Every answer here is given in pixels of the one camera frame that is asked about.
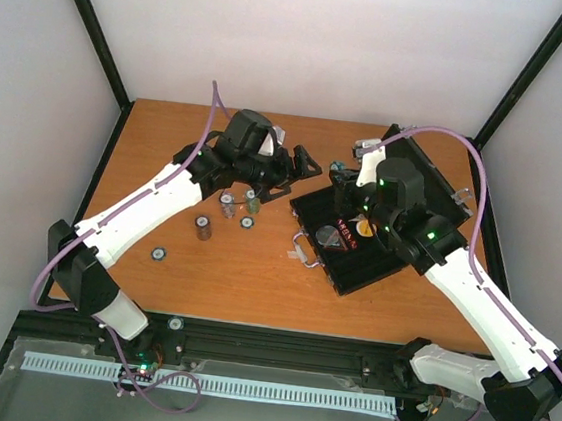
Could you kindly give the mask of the green 20 chip stack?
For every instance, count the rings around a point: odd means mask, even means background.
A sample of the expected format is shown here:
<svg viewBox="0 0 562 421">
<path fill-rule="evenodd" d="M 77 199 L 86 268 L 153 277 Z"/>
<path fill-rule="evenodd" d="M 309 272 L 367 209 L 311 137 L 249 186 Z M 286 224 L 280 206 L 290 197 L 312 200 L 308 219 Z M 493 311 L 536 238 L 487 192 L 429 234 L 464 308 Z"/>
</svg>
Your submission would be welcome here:
<svg viewBox="0 0 562 421">
<path fill-rule="evenodd" d="M 245 198 L 245 208 L 247 212 L 252 215 L 258 214 L 260 211 L 261 201 L 257 196 L 256 192 L 254 191 L 254 189 L 248 190 L 244 194 L 244 198 Z"/>
</svg>

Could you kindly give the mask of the blue 10 chip stack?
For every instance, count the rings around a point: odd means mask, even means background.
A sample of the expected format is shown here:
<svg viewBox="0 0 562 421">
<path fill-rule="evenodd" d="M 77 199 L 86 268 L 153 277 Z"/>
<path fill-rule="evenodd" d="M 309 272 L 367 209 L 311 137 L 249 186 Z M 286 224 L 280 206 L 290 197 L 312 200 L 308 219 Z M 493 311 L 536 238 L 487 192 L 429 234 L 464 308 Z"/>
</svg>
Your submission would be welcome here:
<svg viewBox="0 0 562 421">
<path fill-rule="evenodd" d="M 232 218 L 235 216 L 236 207 L 234 196 L 230 193 L 223 193 L 220 195 L 221 213 L 224 218 Z"/>
</svg>

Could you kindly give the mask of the white dealer button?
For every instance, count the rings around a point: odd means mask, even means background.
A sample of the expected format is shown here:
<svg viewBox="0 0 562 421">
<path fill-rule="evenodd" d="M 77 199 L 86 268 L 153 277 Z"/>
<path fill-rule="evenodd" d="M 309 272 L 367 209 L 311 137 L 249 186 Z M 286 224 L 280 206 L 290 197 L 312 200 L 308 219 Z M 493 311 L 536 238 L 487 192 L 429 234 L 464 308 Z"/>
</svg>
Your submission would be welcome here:
<svg viewBox="0 0 562 421">
<path fill-rule="evenodd" d="M 356 223 L 357 233 L 366 238 L 371 238 L 373 236 L 372 227 L 367 219 L 359 220 Z"/>
</svg>

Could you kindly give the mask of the black poker set case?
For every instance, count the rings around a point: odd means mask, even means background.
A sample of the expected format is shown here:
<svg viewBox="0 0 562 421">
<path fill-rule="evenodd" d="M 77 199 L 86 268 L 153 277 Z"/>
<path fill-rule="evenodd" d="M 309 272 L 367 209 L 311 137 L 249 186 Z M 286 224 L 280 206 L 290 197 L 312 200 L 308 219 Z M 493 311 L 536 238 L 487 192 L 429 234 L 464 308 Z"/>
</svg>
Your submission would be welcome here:
<svg viewBox="0 0 562 421">
<path fill-rule="evenodd" d="M 397 124 L 384 134 L 383 168 L 364 181 L 333 170 L 331 185 L 290 201 L 291 210 L 339 295 L 411 266 L 424 275 L 467 240 L 459 227 L 472 215 L 451 184 Z"/>
</svg>

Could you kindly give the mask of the brown chip stack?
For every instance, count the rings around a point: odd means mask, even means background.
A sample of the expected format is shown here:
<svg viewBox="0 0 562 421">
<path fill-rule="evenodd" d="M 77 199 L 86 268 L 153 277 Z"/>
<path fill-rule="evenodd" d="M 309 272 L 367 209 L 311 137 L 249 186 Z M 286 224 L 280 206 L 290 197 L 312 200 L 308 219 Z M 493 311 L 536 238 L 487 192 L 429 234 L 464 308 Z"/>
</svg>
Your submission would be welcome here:
<svg viewBox="0 0 562 421">
<path fill-rule="evenodd" d="M 200 215 L 194 220 L 196 235 L 199 240 L 207 241 L 212 236 L 211 219 L 207 216 Z"/>
</svg>

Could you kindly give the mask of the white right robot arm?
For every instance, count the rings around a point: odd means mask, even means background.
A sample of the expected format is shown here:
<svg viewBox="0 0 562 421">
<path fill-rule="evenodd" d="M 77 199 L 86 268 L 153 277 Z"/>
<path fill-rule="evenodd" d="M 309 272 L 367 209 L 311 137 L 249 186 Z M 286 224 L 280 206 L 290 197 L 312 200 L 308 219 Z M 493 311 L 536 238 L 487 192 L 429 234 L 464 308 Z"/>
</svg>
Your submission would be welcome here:
<svg viewBox="0 0 562 421">
<path fill-rule="evenodd" d="M 448 217 L 430 208 L 427 179 L 407 156 L 390 156 L 378 139 L 358 141 L 357 170 L 333 170 L 338 209 L 362 215 L 386 252 L 400 258 L 450 300 L 492 360 L 423 341 L 409 369 L 484 405 L 495 421 L 542 421 L 562 401 L 562 349 L 521 315 L 489 278 Z"/>
</svg>

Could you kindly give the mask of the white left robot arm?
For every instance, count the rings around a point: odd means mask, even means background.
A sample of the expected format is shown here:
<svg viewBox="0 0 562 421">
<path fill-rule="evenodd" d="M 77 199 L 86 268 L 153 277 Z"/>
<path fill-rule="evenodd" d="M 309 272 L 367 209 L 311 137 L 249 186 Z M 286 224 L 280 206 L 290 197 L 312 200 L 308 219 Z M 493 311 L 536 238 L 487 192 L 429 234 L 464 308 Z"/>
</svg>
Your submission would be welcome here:
<svg viewBox="0 0 562 421">
<path fill-rule="evenodd" d="M 154 333 L 145 312 L 109 275 L 136 242 L 169 218 L 236 183 L 253 188 L 262 203 L 287 195 L 322 168 L 303 145 L 287 150 L 284 132 L 256 111 L 233 114 L 222 131 L 205 127 L 200 139 L 173 156 L 159 173 L 114 206 L 48 232 L 49 272 L 69 303 L 120 336 L 135 359 L 149 355 Z"/>
</svg>

